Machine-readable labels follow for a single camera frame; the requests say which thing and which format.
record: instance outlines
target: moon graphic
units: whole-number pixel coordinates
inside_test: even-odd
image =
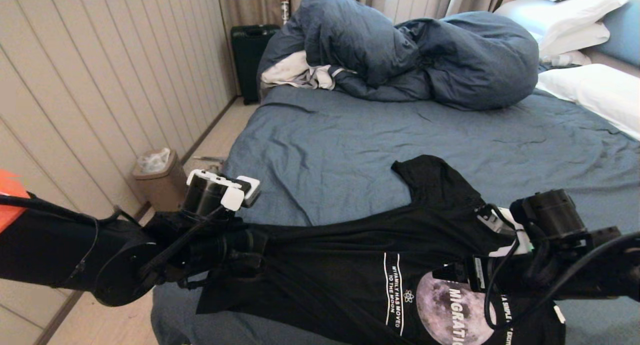
[[[460,323],[464,324],[464,345],[482,345],[494,333],[485,320],[485,295],[471,291],[466,283],[434,279],[430,272],[424,275],[416,291],[418,315],[422,324],[429,335],[442,345],[452,345],[454,337],[461,338],[454,334],[459,329],[453,327],[450,289],[460,291],[460,313],[464,317]],[[493,304],[490,311],[491,319],[496,322]]]

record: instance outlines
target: headboard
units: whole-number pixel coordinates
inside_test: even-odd
[[[611,36],[604,44],[583,50],[591,61],[640,77],[640,0],[610,12],[603,19]]]

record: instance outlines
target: orange object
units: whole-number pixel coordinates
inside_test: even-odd
[[[0,169],[0,195],[28,198],[29,194],[27,194],[23,184],[12,179],[16,177],[18,177],[16,174]],[[0,204],[0,233],[18,219],[25,210],[23,207]]]

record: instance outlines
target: black t-shirt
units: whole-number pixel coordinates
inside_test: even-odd
[[[432,276],[513,239],[477,220],[485,202],[442,159],[422,155],[391,168],[407,183],[411,204],[312,228],[253,225],[269,236],[265,271],[250,281],[219,277],[203,291],[198,312],[249,313],[353,345],[564,344],[552,303],[517,328],[494,332],[484,294]],[[494,322],[532,301],[496,295]]]

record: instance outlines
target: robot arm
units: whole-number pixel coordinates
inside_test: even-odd
[[[258,274],[267,238],[234,214],[256,201],[259,185],[194,171],[182,209],[157,213],[145,227],[121,210],[96,219],[33,196],[0,195],[0,219],[10,222],[0,226],[0,278],[90,291],[106,306],[122,306],[164,282],[203,286],[189,277],[220,266]],[[490,204],[477,215],[493,231],[517,235],[512,246],[450,264],[434,277],[468,282],[486,299],[492,291],[541,299],[536,306],[565,298],[640,301],[640,233],[587,231],[564,190],[515,201],[510,213],[512,219]],[[487,323],[515,325],[489,317]]]
[[[478,210],[478,220],[496,233],[515,233],[512,246],[434,272],[486,293],[484,312],[492,329],[514,327],[549,300],[629,297],[640,302],[640,232],[622,235],[615,226],[587,231],[564,190],[516,200],[509,210],[511,219],[489,204]],[[492,292],[538,302],[519,318],[496,325],[489,316]]]
[[[96,219],[0,188],[0,278],[89,291],[123,306],[157,284],[189,286],[190,276],[262,249],[265,240],[234,217],[254,203],[260,181],[196,170],[189,184],[180,212],[157,213],[145,227],[118,208]]]

